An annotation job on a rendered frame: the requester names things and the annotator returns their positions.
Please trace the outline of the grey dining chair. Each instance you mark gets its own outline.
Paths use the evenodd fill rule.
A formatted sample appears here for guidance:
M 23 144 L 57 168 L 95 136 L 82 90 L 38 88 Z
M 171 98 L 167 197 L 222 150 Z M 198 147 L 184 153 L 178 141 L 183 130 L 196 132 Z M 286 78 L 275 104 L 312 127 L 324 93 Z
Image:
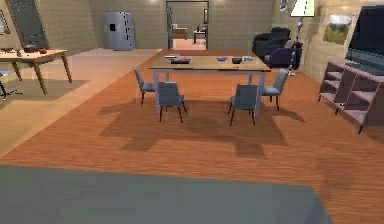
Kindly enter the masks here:
M 228 113 L 231 115 L 230 124 L 233 124 L 236 110 L 246 110 L 255 123 L 255 108 L 258 106 L 259 86 L 252 84 L 238 84 L 235 94 L 230 97 Z
M 178 109 L 180 122 L 183 122 L 181 109 L 186 111 L 184 96 L 179 93 L 178 85 L 176 82 L 159 82 L 158 83 L 158 99 L 159 99 L 159 121 L 162 121 L 163 111 L 169 107 L 176 107 Z
M 145 82 L 143 77 L 142 77 L 141 72 L 139 71 L 139 69 L 137 67 L 134 68 L 134 72 L 135 72 L 136 80 L 138 82 L 139 90 L 141 92 L 141 103 L 144 103 L 145 94 L 147 92 L 154 92 L 155 91 L 154 84 L 150 83 L 150 82 Z
M 282 94 L 284 85 L 288 77 L 288 72 L 281 68 L 276 76 L 272 86 L 264 86 L 262 90 L 263 96 L 268 96 L 270 99 L 275 98 L 277 109 L 279 107 L 279 96 Z

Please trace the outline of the brown dining table white legs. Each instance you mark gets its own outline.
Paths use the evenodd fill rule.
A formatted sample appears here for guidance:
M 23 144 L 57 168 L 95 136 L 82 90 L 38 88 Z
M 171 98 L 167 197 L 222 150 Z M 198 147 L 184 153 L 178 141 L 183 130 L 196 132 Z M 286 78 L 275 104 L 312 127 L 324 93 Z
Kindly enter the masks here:
M 189 64 L 171 64 L 171 58 L 191 58 Z M 232 63 L 232 56 L 227 56 L 227 61 L 218 62 L 216 56 L 163 56 L 153 62 L 149 69 L 153 74 L 155 88 L 155 99 L 157 111 L 160 111 L 158 99 L 159 74 L 166 75 L 166 81 L 169 81 L 171 73 L 181 74 L 223 74 L 223 75 L 247 75 L 248 84 L 252 84 L 254 76 L 258 76 L 258 106 L 255 108 L 255 117 L 259 114 L 262 88 L 264 87 L 265 76 L 271 69 L 264 64 L 258 57 L 253 61 L 244 61 L 240 64 Z

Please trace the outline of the small dark table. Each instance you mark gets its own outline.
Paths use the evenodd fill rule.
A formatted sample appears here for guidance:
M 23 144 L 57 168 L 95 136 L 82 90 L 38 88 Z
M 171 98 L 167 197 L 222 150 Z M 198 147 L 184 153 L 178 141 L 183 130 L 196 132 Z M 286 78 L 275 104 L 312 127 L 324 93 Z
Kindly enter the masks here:
M 206 32 L 205 31 L 194 31 L 193 32 L 193 44 L 196 44 L 197 43 L 197 37 L 198 36 L 202 36 L 204 41 L 206 41 Z

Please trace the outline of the grey floor carpet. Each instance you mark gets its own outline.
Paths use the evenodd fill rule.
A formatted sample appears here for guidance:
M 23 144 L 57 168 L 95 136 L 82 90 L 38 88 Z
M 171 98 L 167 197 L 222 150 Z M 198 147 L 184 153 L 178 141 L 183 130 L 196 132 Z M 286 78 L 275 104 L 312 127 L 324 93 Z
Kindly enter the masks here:
M 0 165 L 0 224 L 333 224 L 313 188 Z

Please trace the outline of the silver grey fridge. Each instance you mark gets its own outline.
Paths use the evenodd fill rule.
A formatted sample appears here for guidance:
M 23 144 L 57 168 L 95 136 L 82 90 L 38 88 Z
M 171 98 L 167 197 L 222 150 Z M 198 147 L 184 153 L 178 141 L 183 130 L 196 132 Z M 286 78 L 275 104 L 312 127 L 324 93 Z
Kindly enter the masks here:
M 117 51 L 135 48 L 133 16 L 127 12 L 107 12 L 106 25 L 110 47 Z

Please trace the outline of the floor lamp white shade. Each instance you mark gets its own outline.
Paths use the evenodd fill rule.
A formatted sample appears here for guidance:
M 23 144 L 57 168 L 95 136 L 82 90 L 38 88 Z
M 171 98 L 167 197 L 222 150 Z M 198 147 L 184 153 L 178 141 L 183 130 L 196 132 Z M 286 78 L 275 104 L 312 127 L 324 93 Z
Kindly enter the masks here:
M 294 43 L 294 47 L 297 47 L 299 34 L 304 24 L 303 20 L 307 17 L 315 16 L 315 0 L 296 0 L 290 16 L 298 18 L 297 33 Z

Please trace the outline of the brown open shelf unit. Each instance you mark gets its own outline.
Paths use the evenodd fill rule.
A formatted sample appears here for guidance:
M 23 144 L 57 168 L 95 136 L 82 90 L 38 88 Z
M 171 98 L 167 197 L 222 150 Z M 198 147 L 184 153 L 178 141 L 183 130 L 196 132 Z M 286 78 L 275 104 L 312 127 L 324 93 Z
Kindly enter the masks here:
M 360 125 L 384 126 L 384 74 L 376 76 L 357 63 L 329 61 L 319 89 L 324 98 Z

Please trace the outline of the light wooden side table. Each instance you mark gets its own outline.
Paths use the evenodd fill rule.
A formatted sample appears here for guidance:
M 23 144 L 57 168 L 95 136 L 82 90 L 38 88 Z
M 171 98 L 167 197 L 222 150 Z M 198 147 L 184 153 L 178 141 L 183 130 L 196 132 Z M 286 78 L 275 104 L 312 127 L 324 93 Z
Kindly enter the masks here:
M 47 94 L 47 89 L 45 87 L 44 79 L 40 70 L 40 65 L 47 61 L 60 57 L 62 59 L 66 75 L 69 82 L 72 82 L 71 72 L 68 66 L 68 61 L 66 57 L 67 50 L 48 50 L 45 54 L 35 53 L 26 53 L 24 50 L 20 50 L 20 56 L 16 53 L 4 53 L 0 54 L 0 63 L 11 63 L 19 80 L 22 80 L 18 63 L 25 63 L 32 66 L 39 81 L 40 87 L 43 91 L 43 94 Z

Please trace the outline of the framed landscape picture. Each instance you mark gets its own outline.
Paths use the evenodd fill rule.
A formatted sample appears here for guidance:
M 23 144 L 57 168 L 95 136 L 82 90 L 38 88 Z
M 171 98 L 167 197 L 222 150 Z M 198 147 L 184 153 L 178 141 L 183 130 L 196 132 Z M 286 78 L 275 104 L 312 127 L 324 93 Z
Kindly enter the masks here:
M 343 45 L 353 20 L 352 14 L 331 14 L 325 28 L 323 40 Z

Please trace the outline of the dark grey room door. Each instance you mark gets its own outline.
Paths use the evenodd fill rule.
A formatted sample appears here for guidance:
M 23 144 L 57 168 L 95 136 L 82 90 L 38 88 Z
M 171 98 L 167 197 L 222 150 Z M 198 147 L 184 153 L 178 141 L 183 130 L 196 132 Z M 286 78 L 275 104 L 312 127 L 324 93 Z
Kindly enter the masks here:
M 34 45 L 48 48 L 45 28 L 42 25 L 36 0 L 6 0 L 11 17 L 23 47 Z

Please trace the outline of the black television set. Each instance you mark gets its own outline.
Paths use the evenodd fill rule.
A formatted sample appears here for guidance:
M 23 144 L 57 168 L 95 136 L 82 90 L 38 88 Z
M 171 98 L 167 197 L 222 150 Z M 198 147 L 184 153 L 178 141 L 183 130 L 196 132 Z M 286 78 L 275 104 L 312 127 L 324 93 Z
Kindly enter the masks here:
M 384 3 L 361 8 L 345 59 L 353 68 L 384 76 Z

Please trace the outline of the framed wall picture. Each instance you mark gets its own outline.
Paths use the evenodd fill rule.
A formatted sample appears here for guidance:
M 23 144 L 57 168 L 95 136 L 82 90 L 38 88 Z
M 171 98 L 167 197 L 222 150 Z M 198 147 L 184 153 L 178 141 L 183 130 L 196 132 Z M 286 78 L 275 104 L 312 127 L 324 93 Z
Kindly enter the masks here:
M 3 11 L 0 10 L 0 35 L 9 34 L 10 30 L 6 19 L 4 17 Z

